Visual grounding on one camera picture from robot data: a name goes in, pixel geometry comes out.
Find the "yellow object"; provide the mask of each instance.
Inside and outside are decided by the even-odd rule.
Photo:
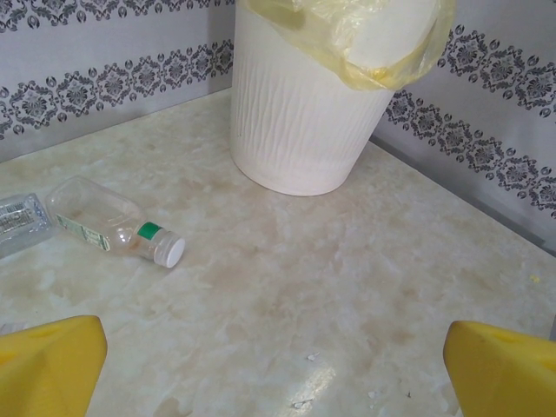
[[[444,362],[465,417],[556,415],[556,343],[472,321],[452,323]]]
[[[0,336],[0,416],[83,417],[106,351],[94,316]]]
[[[438,17],[432,29],[422,44],[399,62],[387,68],[362,68],[350,63],[348,55],[361,25],[379,14],[387,3],[388,0],[240,0],[239,6],[270,21],[286,41],[333,71],[350,88],[397,90],[418,80],[436,64],[446,47],[455,0],[438,0]]]

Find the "damask pattern wallpaper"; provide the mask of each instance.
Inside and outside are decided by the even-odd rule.
[[[229,87],[234,2],[0,0],[0,162]]]
[[[556,2],[468,0],[373,140],[556,251]]]

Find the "white bottle cap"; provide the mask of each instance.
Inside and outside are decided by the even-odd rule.
[[[184,249],[185,239],[174,232],[168,232],[155,248],[155,264],[173,268],[182,259]]]

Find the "plastic bottle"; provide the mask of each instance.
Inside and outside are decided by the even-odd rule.
[[[54,189],[46,208],[53,222],[116,255],[140,255],[173,268],[185,249],[183,238],[148,222],[137,204],[80,176]]]
[[[0,258],[49,239],[54,228],[36,195],[0,200]]]

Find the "plastic bag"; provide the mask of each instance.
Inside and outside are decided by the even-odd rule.
[[[361,26],[390,0],[241,0],[270,21],[292,45],[357,90],[401,89],[424,76],[446,47],[455,0],[437,0],[436,19],[424,41],[397,63],[364,68],[348,61]]]

